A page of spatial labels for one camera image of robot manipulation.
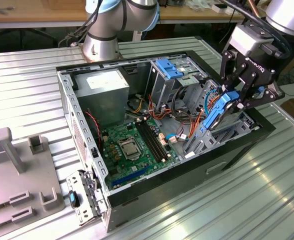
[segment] red cable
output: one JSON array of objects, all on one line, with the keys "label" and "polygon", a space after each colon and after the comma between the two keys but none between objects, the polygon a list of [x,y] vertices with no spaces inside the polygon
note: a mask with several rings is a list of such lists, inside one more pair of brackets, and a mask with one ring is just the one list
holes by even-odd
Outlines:
[{"label": "red cable", "polygon": [[91,119],[93,120],[93,122],[96,125],[97,133],[98,133],[99,148],[100,148],[101,147],[101,131],[99,130],[98,123],[97,123],[96,119],[89,112],[85,111],[85,114],[87,114],[89,117],[91,117]]}]

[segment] metal table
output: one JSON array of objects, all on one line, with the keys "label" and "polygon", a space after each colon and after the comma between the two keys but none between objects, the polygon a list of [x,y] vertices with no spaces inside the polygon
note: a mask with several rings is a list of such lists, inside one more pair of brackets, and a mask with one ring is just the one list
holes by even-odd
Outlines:
[{"label": "metal table", "polygon": [[[126,42],[124,57],[194,50],[216,71],[220,56],[194,37]],[[259,111],[276,131],[236,166],[106,233],[100,219],[78,227],[65,178],[82,167],[65,121],[56,66],[84,63],[78,48],[0,54],[0,127],[13,139],[47,137],[66,207],[0,239],[293,239],[294,121],[276,104]],[[289,94],[294,85],[287,87]]]}]

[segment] side panel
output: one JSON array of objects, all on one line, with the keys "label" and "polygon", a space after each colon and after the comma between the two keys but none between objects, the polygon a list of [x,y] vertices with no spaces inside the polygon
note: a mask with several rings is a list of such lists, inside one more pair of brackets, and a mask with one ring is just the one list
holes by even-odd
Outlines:
[{"label": "side panel", "polygon": [[[165,182],[164,184],[112,208],[110,219],[106,223],[107,231],[111,231],[139,217],[170,199],[202,184],[205,180],[221,173],[222,169],[228,165],[229,162],[233,162],[244,148],[250,147],[251,145],[252,144],[248,143],[245,146],[240,146],[170,181],[165,182],[166,179],[163,179]],[[193,160],[203,161],[204,159],[200,156]]]}]

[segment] motherboard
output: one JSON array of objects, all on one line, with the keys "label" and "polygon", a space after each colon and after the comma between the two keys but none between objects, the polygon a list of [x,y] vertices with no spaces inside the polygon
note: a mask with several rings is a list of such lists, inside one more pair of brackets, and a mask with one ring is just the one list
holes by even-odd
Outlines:
[{"label": "motherboard", "polygon": [[105,182],[117,189],[180,162],[171,144],[152,118],[113,126],[102,131]]}]

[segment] metal bracket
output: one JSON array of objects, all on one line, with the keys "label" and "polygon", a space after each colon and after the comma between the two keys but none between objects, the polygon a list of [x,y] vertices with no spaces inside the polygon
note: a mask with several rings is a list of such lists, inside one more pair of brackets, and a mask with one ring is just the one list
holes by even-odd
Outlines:
[{"label": "metal bracket", "polygon": [[69,199],[78,199],[77,205],[73,207],[80,226],[100,217],[108,209],[102,190],[97,188],[91,175],[89,171],[79,170],[66,178],[69,194],[72,194]]}]

